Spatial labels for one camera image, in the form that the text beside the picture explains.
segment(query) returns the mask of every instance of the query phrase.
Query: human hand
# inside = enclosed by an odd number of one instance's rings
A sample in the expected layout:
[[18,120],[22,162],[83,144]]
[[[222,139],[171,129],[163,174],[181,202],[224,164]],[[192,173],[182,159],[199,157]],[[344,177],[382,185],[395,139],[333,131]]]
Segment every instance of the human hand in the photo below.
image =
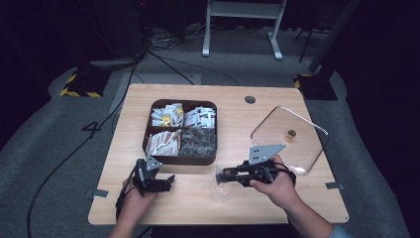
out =
[[157,197],[156,192],[146,193],[145,196],[142,196],[133,185],[133,179],[130,179],[118,221],[122,219],[136,225]]
[[[276,168],[287,169],[283,165],[283,160],[279,155],[273,156],[271,160],[274,162]],[[274,182],[270,184],[251,180],[250,186],[257,191],[266,194],[275,205],[283,209],[293,206],[293,202],[300,200],[300,197],[294,188],[293,181],[287,173],[278,172]]]
[[155,192],[146,193],[145,196],[142,196],[139,190],[133,185],[133,179],[130,179],[128,182],[120,216],[109,236],[112,238],[132,237],[137,223],[146,213],[152,202],[158,197],[158,194]]

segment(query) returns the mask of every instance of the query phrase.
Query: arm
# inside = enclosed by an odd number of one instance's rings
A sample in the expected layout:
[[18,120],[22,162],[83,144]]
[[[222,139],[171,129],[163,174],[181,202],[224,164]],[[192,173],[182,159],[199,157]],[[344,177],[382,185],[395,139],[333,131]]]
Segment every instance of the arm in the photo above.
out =
[[[283,164],[280,156],[272,158],[275,163]],[[333,224],[309,207],[297,194],[291,178],[286,173],[279,173],[273,183],[265,184],[251,180],[250,185],[266,194],[271,201],[284,209],[290,222],[302,237],[329,237]]]
[[123,208],[109,238],[131,238],[137,223],[146,213],[148,207],[157,198],[157,193],[142,196],[130,180],[126,189]]

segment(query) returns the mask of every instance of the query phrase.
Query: gray carpet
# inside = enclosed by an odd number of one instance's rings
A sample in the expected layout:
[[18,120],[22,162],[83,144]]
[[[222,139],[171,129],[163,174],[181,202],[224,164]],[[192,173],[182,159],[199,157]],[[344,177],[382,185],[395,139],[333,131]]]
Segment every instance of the gray carpet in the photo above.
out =
[[[274,59],[266,31],[221,31],[213,35],[210,57],[201,56],[202,38],[156,54],[185,74],[199,75],[203,85],[293,87],[292,77],[308,72],[324,35],[314,35],[302,63],[298,59],[304,37],[297,32],[278,34],[284,59]],[[27,213],[32,197],[50,172],[76,149],[89,132],[81,128],[109,116],[130,69],[113,71],[102,98],[59,96],[74,68],[50,86],[52,100],[35,113],[0,153],[0,237],[27,236]],[[148,83],[171,83],[172,69],[151,55],[136,68],[138,75],[154,75]],[[336,73],[331,83],[338,101],[306,101],[314,123],[331,134],[327,159],[341,191],[350,220],[343,226],[356,237],[409,237],[399,206],[388,184],[370,158],[346,103],[346,87]],[[112,116],[92,139],[70,157],[40,192],[32,211],[33,237],[106,237],[112,226],[93,226],[87,216],[112,140],[118,115]]]

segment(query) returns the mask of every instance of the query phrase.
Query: table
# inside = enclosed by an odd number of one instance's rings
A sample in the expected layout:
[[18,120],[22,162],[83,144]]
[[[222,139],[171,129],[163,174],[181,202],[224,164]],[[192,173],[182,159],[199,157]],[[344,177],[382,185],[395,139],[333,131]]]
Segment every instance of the table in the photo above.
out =
[[[246,96],[256,99],[254,104]],[[98,189],[108,196],[95,197],[89,212],[91,224],[115,224],[115,202],[135,161],[144,158],[143,138],[151,105],[159,99],[211,101],[217,106],[218,151],[210,166],[163,165],[158,179],[175,175],[168,192],[157,200],[140,221],[145,225],[187,224],[273,224],[287,223],[284,211],[264,194],[234,183],[223,203],[210,198],[209,180],[216,165],[236,166],[249,156],[252,131],[276,106],[285,106],[310,118],[300,92],[295,88],[132,84],[116,127]],[[296,189],[302,199],[330,222],[344,223],[349,215],[334,182],[331,169],[322,153],[312,171],[298,176]]]
[[206,34],[204,36],[202,55],[210,55],[210,25],[211,17],[239,17],[239,18],[261,18],[275,19],[272,32],[268,33],[268,39],[277,60],[282,60],[280,48],[277,43],[278,26],[283,16],[286,0],[279,1],[279,4],[247,3],[247,2],[220,2],[207,0],[206,9]]

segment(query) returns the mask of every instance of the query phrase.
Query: wooden table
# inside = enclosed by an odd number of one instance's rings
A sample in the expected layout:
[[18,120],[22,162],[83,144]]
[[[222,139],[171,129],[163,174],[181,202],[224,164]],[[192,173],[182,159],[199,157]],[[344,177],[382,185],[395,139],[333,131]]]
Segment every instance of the wooden table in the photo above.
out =
[[[249,95],[257,100],[254,104],[245,101]],[[237,182],[224,202],[213,202],[209,181],[215,175],[216,165],[237,166],[248,159],[253,145],[251,133],[274,107],[285,106],[309,119],[300,92],[295,88],[169,84],[130,86],[98,184],[98,189],[109,193],[106,198],[93,199],[90,223],[115,224],[115,202],[136,159],[145,157],[143,138],[151,105],[159,99],[213,102],[218,113],[218,150],[210,166],[163,165],[157,178],[175,175],[175,181],[170,191],[159,194],[142,224],[287,223],[284,211],[267,196]],[[305,202],[329,221],[347,222],[349,215],[340,192],[327,189],[327,182],[334,182],[334,178],[322,153],[308,175],[297,177],[296,189]]]

